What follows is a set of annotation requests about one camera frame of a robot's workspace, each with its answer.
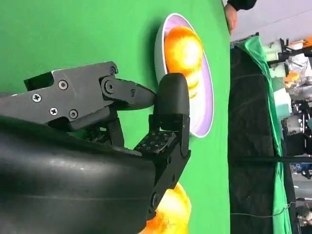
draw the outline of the metal rod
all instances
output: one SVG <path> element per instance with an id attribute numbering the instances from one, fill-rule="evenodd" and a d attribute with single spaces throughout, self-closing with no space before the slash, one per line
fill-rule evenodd
<path id="1" fill-rule="evenodd" d="M 229 162 L 254 162 L 254 163 L 312 163 L 312 157 L 277 157 L 277 156 L 258 156 L 258 157 L 238 157 L 229 159 Z"/>

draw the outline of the person's hand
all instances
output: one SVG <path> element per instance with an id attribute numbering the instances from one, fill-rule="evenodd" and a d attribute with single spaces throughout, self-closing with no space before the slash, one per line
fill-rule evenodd
<path id="1" fill-rule="evenodd" d="M 230 34 L 237 26 L 237 11 L 230 4 L 226 4 L 224 7 L 225 17 L 228 22 Z"/>

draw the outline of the green tablecloth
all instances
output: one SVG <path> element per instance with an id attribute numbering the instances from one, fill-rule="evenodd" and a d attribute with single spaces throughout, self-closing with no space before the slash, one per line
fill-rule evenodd
<path id="1" fill-rule="evenodd" d="M 0 14 L 0 92 L 25 91 L 23 80 L 46 71 L 114 61 L 118 78 L 156 91 L 156 32 L 172 12 L 201 37 L 214 84 L 214 123 L 191 139 L 180 179 L 192 203 L 190 234 L 230 233 L 227 165 L 229 34 L 219 0 L 5 0 Z M 126 147 L 148 131 L 152 108 L 120 112 Z"/>

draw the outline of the cable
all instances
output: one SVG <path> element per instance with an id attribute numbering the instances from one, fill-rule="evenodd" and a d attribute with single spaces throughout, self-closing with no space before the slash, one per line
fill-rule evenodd
<path id="1" fill-rule="evenodd" d="M 284 208 L 281 212 L 277 213 L 277 214 L 273 214 L 273 215 L 268 215 L 268 216 L 259 216 L 259 215 L 254 215 L 254 214 L 244 214 L 244 213 L 230 213 L 230 215 L 245 215 L 245 216 L 251 216 L 251 217 L 255 217 L 255 218 L 272 218 L 278 215 L 281 215 L 285 210 L 289 209 L 289 207 L 292 204 L 296 204 L 295 202 L 291 201 L 286 208 Z"/>

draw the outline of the orange fruit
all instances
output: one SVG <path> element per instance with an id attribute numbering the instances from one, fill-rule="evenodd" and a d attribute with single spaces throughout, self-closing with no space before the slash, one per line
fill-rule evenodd
<path id="1" fill-rule="evenodd" d="M 201 68 L 204 48 L 200 38 L 190 28 L 173 28 L 164 42 L 165 61 L 170 73 L 185 77 Z"/>
<path id="2" fill-rule="evenodd" d="M 147 221 L 140 234 L 188 234 L 191 203 L 183 187 L 177 183 L 174 189 L 167 189 L 156 216 Z"/>

